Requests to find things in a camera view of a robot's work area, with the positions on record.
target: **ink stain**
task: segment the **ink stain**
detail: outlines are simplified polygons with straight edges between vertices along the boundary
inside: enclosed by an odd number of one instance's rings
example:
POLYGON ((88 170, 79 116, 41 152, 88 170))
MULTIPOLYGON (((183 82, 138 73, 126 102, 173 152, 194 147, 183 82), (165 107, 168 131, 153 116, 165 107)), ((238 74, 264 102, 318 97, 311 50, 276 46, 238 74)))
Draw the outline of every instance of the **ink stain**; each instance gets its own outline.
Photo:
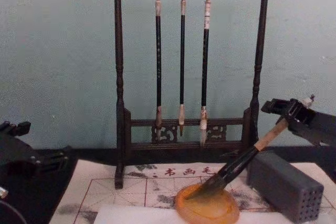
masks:
POLYGON ((175 206, 175 196, 158 195, 157 200, 161 203, 169 204, 168 208, 174 208, 175 206))
POLYGON ((58 213, 60 215, 77 214, 79 209, 80 204, 66 204, 59 208, 58 213))
POLYGON ((86 219, 88 224, 94 224, 97 217, 97 212, 81 212, 80 215, 86 219))
POLYGON ((137 177, 137 178, 148 178, 146 174, 143 173, 137 173, 137 172, 131 172, 127 173, 127 175, 132 176, 132 177, 137 177))
MULTIPOLYGON (((80 204, 67 204, 61 206, 58 210, 58 213, 60 215, 77 214, 79 209, 80 204)), ((98 213, 86 211, 86 212, 80 212, 79 214, 87 221, 88 224, 93 224, 95 222, 98 213)))
POLYGON ((141 172, 145 169, 157 169, 155 165, 136 165, 135 167, 141 172))
POLYGON ((254 202, 258 205, 262 205, 265 208, 269 207, 269 204, 266 203, 259 196, 252 197, 251 195, 248 195, 244 193, 243 191, 233 191, 232 190, 230 193, 236 199, 240 210, 251 208, 251 202, 254 202))
MULTIPOLYGON (((127 175, 132 176, 132 177, 137 177, 137 178, 148 178, 148 176, 146 174, 137 173, 137 172, 130 172, 130 173, 127 173, 127 175)), ((153 191, 160 191, 159 184, 157 183, 157 181, 156 180, 152 180, 152 182, 154 184, 153 191)))

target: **cable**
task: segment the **cable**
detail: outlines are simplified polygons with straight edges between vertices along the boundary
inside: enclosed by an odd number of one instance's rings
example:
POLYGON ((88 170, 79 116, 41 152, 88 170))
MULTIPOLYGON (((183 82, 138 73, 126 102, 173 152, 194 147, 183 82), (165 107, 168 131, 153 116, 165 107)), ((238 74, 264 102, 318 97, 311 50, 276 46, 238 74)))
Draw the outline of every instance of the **cable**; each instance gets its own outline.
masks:
POLYGON ((18 210, 16 210, 16 208, 12 207, 10 204, 8 204, 7 202, 3 200, 0 200, 0 205, 3 205, 9 208, 22 221, 23 224, 28 224, 28 222, 25 220, 23 215, 18 210))

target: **brush handle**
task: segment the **brush handle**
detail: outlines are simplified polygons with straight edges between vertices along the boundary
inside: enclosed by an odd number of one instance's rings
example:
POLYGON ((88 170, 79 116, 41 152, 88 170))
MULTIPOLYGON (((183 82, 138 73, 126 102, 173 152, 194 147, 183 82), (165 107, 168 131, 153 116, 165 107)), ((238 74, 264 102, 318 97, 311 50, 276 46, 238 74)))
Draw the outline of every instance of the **brush handle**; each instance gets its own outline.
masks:
POLYGON ((185 34, 185 6, 186 6, 186 1, 185 1, 185 0, 181 0, 180 104, 184 104, 184 34, 185 34))
POLYGON ((288 122, 286 121, 286 119, 282 119, 263 138, 259 139, 259 141, 254 144, 254 147, 258 149, 259 151, 261 151, 267 145, 269 145, 269 143, 272 142, 287 127, 288 127, 288 122))
POLYGON ((156 106, 161 106, 161 1, 155 1, 156 25, 156 106))
POLYGON ((259 150, 252 146, 232 163, 229 163, 220 169, 218 175, 223 178, 225 185, 234 180, 258 153, 259 150))
POLYGON ((255 143, 254 146, 242 153, 232 163, 220 169, 218 175, 223 178, 225 185, 234 180, 246 168, 250 161, 287 127, 288 123, 286 119, 282 119, 272 130, 255 143))
POLYGON ((211 0, 206 0, 205 13, 204 13, 204 32, 203 32, 202 104, 201 104, 202 107, 206 106, 206 81, 207 81, 207 68, 208 68, 210 8, 211 8, 211 0))

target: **wooden brush stand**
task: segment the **wooden brush stand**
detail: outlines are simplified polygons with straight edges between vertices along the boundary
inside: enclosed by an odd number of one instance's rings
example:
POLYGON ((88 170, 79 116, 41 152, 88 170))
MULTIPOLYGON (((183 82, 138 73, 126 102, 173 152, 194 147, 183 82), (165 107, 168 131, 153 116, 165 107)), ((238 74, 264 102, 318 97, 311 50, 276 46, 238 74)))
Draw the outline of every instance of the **wooden brush stand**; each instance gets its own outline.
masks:
MULTIPOLYGON (((259 113, 259 85, 260 72, 262 65, 262 56, 264 51, 266 13, 268 0, 261 0, 260 15, 258 25, 257 47, 254 65, 254 80, 252 87, 252 99, 249 107, 246 108, 241 118, 220 118, 209 119, 207 123, 207 131, 211 131, 205 144, 207 148, 223 148, 225 151, 239 152, 252 146, 258 140, 258 113, 259 113), (226 128, 228 125, 242 125, 240 141, 227 141, 226 128)), ((155 120, 133 120, 131 112, 125 108, 123 100, 123 42, 122 42, 122 13, 121 0, 114 0, 114 23, 115 23, 115 68, 117 71, 117 149, 118 164, 115 174, 115 188, 123 187, 123 173, 126 161, 130 158, 132 150, 161 150, 161 149, 186 149, 200 148, 199 142, 180 142, 177 141, 178 119, 162 120, 162 141, 158 141, 155 137, 155 120), (151 143, 132 143, 131 128, 132 127, 151 127, 152 141, 151 143)), ((184 126, 198 126, 199 119, 186 119, 184 126)))

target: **dark wooden frame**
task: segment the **dark wooden frame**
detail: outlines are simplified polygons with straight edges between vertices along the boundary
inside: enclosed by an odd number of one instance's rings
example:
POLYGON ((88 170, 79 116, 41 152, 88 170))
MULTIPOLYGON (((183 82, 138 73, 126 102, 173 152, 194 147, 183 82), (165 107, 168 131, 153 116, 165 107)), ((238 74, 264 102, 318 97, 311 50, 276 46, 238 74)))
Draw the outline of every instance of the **dark wooden frame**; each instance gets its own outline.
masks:
MULTIPOLYGON (((226 151, 242 152, 258 140, 258 113, 259 113, 259 85, 260 73, 262 66, 262 58, 264 52, 266 14, 268 0, 261 0, 258 38, 255 55, 253 93, 250 106, 244 111, 242 118, 232 119, 209 119, 208 129, 211 127, 223 127, 227 125, 242 125, 240 141, 226 141, 226 132, 224 131, 224 141, 208 141, 205 148, 223 148, 226 151)), ((161 149, 186 149, 200 148, 199 142, 177 142, 164 141, 158 142, 155 136, 152 137, 151 143, 132 143, 131 129, 132 127, 148 126, 155 129, 155 120, 132 120, 131 112, 125 108, 123 100, 123 43, 122 43, 122 12, 121 0, 114 0, 114 24, 115 24, 115 68, 117 71, 117 150, 118 162, 115 174, 115 188, 123 187, 123 173, 126 161, 131 156, 132 150, 161 150, 161 149)), ((186 119, 185 126, 199 125, 199 119, 186 119)), ((162 120, 162 127, 178 128, 178 119, 162 120)))

